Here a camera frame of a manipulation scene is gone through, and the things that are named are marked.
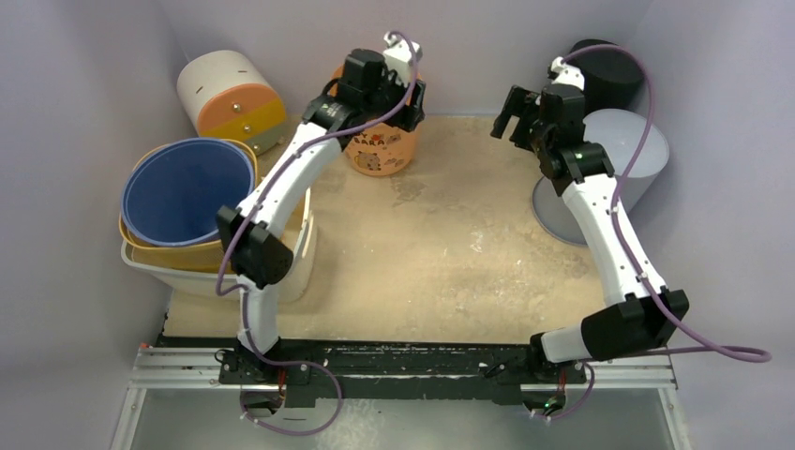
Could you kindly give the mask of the orange capybara bin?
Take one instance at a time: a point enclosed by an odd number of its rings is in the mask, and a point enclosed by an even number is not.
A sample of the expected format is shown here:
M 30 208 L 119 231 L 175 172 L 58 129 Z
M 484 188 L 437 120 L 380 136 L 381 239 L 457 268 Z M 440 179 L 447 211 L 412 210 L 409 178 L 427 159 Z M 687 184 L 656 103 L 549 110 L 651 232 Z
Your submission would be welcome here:
M 355 134 L 343 155 L 352 168 L 369 176 L 389 176 L 412 162 L 421 127 L 412 132 L 377 124 Z

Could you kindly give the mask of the black plastic bin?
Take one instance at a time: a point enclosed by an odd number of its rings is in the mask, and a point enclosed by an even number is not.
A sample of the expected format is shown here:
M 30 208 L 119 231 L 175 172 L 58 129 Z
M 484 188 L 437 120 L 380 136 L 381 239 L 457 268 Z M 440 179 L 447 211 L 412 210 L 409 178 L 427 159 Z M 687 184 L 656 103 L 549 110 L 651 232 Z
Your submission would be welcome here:
M 615 51 L 589 52 L 569 62 L 585 78 L 586 114 L 604 109 L 629 110 L 645 77 L 629 56 Z

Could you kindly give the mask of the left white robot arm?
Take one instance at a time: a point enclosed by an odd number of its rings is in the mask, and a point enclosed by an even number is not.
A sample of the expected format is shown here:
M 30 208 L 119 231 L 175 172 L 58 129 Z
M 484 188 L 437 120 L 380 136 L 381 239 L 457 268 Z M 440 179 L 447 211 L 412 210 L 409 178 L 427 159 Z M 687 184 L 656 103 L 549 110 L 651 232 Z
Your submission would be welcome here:
M 278 375 L 279 358 L 269 351 L 279 341 L 281 286 L 296 265 L 294 250 L 282 241 L 287 223 L 354 135 L 380 123 L 413 131 L 424 120 L 420 59 L 412 42 L 382 52 L 351 51 L 341 75 L 309 102 L 291 142 L 261 183 L 236 206 L 218 210 L 222 264 L 234 271 L 232 289 L 241 300 L 239 346 L 223 352 L 224 374 L 246 373 L 255 383 Z

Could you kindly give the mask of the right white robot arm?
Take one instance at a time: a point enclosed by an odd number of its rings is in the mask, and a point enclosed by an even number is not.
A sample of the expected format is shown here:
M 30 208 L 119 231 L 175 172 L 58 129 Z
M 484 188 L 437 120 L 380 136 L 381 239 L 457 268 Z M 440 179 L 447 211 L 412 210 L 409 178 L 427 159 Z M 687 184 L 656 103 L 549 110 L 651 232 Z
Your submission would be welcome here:
M 531 336 L 529 374 L 547 382 L 576 361 L 607 361 L 656 351 L 668 344 L 689 309 L 682 290 L 672 291 L 632 229 L 620 199 L 618 178 L 605 148 L 585 138 L 585 97 L 570 84 L 541 92 L 514 85 L 494 120 L 500 139 L 517 119 L 510 142 L 536 155 L 539 168 L 575 218 L 601 280 L 603 309 L 577 325 Z

